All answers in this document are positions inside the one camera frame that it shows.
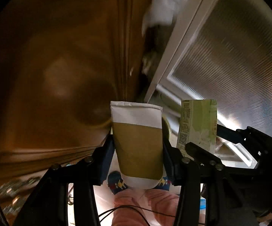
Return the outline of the brown sleeved paper cup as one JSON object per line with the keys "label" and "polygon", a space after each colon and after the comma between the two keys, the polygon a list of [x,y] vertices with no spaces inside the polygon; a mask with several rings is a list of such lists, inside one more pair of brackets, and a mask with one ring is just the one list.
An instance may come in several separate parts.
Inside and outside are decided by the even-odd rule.
{"label": "brown sleeved paper cup", "polygon": [[125,183],[154,188],[163,177],[163,108],[152,104],[110,102],[112,132]]}

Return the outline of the right blue slipper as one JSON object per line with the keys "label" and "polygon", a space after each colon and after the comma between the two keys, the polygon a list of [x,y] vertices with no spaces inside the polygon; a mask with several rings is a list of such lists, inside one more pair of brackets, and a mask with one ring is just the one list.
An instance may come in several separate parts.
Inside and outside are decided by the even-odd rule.
{"label": "right blue slipper", "polygon": [[170,186],[171,181],[167,176],[164,176],[159,180],[158,184],[154,187],[154,189],[169,191]]}

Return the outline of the blue slipper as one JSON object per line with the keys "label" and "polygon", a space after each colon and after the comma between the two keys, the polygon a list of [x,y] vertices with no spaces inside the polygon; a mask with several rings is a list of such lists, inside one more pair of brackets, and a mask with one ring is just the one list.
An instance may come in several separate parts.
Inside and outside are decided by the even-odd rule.
{"label": "blue slipper", "polygon": [[159,180],[158,184],[154,187],[154,189],[169,191],[170,186],[171,181],[167,176],[164,176]]}
{"label": "blue slipper", "polygon": [[113,171],[110,173],[107,178],[107,183],[109,189],[114,195],[128,188],[128,186],[124,183],[119,171]]}

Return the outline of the left blue slipper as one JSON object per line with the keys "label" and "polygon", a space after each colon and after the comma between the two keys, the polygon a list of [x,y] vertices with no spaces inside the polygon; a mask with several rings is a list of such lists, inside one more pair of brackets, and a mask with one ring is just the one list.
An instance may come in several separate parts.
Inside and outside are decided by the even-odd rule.
{"label": "left blue slipper", "polygon": [[113,171],[110,173],[107,178],[107,183],[109,189],[114,195],[128,188],[128,186],[124,183],[119,171]]}

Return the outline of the crumpled clear plastic bag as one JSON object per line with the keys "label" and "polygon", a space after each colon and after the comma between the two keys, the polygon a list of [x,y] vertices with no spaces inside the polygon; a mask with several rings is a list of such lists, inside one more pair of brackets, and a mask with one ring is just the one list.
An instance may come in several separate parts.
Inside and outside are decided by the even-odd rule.
{"label": "crumpled clear plastic bag", "polygon": [[172,25],[186,2],[187,0],[151,0],[143,16],[142,35],[150,27]]}

